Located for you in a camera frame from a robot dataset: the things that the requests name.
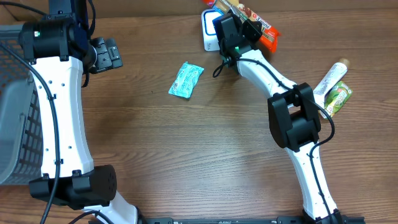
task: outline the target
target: bottle cap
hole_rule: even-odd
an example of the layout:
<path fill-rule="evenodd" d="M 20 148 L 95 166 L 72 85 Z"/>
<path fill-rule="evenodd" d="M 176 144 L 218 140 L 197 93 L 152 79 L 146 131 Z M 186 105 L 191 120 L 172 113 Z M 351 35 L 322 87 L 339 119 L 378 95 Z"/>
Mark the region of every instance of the bottle cap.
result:
<path fill-rule="evenodd" d="M 347 68 L 349 68 L 349 60 L 348 59 L 341 58 L 339 60 L 339 62 L 345 64 L 347 66 Z"/>
<path fill-rule="evenodd" d="M 206 5 L 213 7 L 216 0 L 202 0 Z"/>

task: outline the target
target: wood grain surface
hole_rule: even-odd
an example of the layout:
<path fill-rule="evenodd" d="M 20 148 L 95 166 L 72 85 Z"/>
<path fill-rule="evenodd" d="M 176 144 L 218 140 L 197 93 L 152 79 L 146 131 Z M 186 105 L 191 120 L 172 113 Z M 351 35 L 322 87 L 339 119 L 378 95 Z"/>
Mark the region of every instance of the wood grain surface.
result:
<path fill-rule="evenodd" d="M 13 22 L 15 22 L 15 19 L 9 11 L 4 6 L 0 6 L 0 25 L 9 25 Z"/>
<path fill-rule="evenodd" d="M 49 11 L 48 0 L 9 0 Z M 93 0 L 98 18 L 137 16 L 199 15 L 208 8 L 201 0 Z M 398 7 L 396 0 L 240 0 L 254 12 L 314 11 L 342 9 L 381 9 Z M 90 5 L 88 14 L 91 17 Z M 41 16 L 18 7 L 7 7 L 20 21 L 32 21 Z"/>
<path fill-rule="evenodd" d="M 340 57 L 353 95 L 322 146 L 330 192 L 343 214 L 398 223 L 398 9 L 261 14 L 283 36 L 271 58 L 287 78 L 316 86 Z M 123 68 L 92 75 L 83 89 L 95 165 L 112 164 L 118 190 L 147 217 L 272 218 L 300 215 L 293 165 L 269 131 L 266 99 L 205 52 L 200 16 L 99 19 Z M 184 62 L 205 68 L 193 96 L 167 92 Z M 330 133 L 322 120 L 321 139 Z M 0 187 L 0 222 L 37 223 L 45 203 L 26 186 Z M 53 206 L 48 223 L 79 211 Z"/>

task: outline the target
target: gray plastic basket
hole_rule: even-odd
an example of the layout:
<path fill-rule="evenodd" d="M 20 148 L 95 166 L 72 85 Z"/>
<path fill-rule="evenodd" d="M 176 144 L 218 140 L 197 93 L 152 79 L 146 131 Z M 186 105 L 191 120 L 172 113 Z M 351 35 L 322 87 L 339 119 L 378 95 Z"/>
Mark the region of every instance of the gray plastic basket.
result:
<path fill-rule="evenodd" d="M 22 26 L 0 26 L 0 42 L 23 56 Z M 28 184 L 40 177 L 43 137 L 33 78 L 0 48 L 0 185 Z"/>

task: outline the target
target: plastic package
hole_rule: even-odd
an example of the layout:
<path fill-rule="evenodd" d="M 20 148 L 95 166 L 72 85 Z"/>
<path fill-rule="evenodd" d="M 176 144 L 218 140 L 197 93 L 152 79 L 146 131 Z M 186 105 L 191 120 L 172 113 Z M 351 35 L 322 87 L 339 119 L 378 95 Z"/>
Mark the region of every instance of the plastic package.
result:
<path fill-rule="evenodd" d="M 203 71 L 204 68 L 185 62 L 178 71 L 177 79 L 170 87 L 169 94 L 189 99 Z"/>

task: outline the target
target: green snack package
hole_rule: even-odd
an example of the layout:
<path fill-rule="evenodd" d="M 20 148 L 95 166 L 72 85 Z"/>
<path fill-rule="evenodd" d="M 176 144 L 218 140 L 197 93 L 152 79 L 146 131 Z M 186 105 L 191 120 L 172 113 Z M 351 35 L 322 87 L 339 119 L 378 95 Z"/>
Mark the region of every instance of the green snack package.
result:
<path fill-rule="evenodd" d="M 344 104 L 347 102 L 348 98 L 353 94 L 353 91 L 343 82 L 338 82 L 331 90 L 326 98 L 325 110 L 333 117 L 339 111 Z"/>

